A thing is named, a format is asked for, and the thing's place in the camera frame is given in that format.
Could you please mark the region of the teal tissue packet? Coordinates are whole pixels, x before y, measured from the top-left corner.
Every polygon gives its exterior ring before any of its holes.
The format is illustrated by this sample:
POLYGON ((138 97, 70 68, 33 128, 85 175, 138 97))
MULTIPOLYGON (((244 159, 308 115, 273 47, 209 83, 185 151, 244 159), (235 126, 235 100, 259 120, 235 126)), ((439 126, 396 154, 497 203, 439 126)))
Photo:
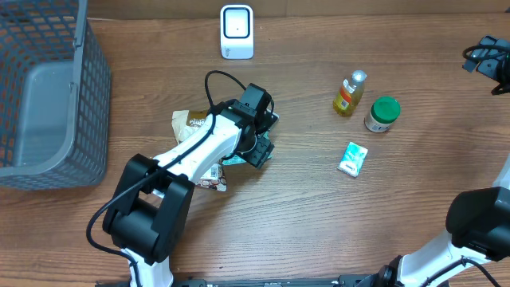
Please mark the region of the teal tissue packet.
MULTIPOLYGON (((269 132, 264 133, 263 136, 264 136, 264 138, 269 139, 269 132)), ((273 157, 273 155, 270 154, 267 159, 271 159, 272 157, 273 157)), ((243 160, 243 158, 241 158, 238 155, 232 157, 231 159, 222 160, 222 165, 224 165, 224 166, 233 166, 233 165, 244 164, 244 163, 247 163, 247 162, 245 160, 243 160)))

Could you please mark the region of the brown snack bag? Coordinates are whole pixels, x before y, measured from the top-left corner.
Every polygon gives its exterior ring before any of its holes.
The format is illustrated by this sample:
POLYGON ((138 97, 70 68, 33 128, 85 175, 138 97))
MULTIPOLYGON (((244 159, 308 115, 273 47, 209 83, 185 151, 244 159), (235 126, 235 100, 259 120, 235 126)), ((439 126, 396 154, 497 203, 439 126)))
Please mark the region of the brown snack bag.
MULTIPOLYGON (((177 144, 195 133, 205 122, 206 111, 179 110, 172 114, 172 128, 177 144)), ((219 160, 196 182, 197 187, 216 191, 226 191, 227 182, 222 161, 219 160)))

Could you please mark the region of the green white tissue pack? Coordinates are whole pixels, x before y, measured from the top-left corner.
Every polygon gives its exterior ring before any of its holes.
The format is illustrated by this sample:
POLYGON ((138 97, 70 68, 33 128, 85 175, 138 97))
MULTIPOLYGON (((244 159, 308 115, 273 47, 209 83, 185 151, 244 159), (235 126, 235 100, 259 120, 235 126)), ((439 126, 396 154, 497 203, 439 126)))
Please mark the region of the green white tissue pack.
POLYGON ((356 143, 350 142, 347 145, 337 169, 356 178, 363 166, 368 150, 356 143))

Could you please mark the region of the yellow liquid bottle grey cap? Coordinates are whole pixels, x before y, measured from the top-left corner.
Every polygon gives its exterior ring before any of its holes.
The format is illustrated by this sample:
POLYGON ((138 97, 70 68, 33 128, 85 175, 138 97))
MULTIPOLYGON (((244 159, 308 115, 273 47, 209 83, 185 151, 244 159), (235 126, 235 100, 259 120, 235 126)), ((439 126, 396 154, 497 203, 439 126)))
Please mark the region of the yellow liquid bottle grey cap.
POLYGON ((341 116, 351 116, 360 102, 365 89, 367 75, 363 70, 355 70, 345 77, 337 97, 333 100, 333 108, 341 116))

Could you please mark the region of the green lid white jar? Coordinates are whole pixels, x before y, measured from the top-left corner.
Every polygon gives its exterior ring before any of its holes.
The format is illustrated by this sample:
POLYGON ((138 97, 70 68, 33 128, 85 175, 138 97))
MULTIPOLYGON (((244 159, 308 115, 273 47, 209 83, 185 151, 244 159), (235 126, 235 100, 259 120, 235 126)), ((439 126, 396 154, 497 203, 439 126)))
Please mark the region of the green lid white jar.
POLYGON ((379 97, 364 118, 366 128, 375 133, 387 132, 401 114, 400 103, 393 97, 379 97))

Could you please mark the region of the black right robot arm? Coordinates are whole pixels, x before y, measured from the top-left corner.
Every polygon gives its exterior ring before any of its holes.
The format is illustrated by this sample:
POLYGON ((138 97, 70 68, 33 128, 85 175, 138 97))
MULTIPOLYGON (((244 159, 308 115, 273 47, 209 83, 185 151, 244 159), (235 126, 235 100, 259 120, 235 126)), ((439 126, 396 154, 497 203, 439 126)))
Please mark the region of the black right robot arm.
POLYGON ((483 267, 509 256, 509 162, 506 161, 490 188, 460 193, 449 207, 445 229, 421 249, 397 256, 359 286, 448 286, 449 279, 478 268, 491 282, 496 279, 483 267))

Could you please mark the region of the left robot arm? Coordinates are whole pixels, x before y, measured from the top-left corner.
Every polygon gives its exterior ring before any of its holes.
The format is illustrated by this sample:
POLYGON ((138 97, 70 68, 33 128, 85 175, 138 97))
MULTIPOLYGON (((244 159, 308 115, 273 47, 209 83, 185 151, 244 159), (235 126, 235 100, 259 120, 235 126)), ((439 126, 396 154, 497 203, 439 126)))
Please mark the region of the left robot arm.
POLYGON ((104 207, 103 229, 128 259, 129 286, 170 286, 169 257, 179 240, 200 178, 230 155, 261 168, 274 149, 264 134, 275 124, 274 102, 250 84, 240 99, 210 108, 202 126, 154 158, 134 155, 104 207))

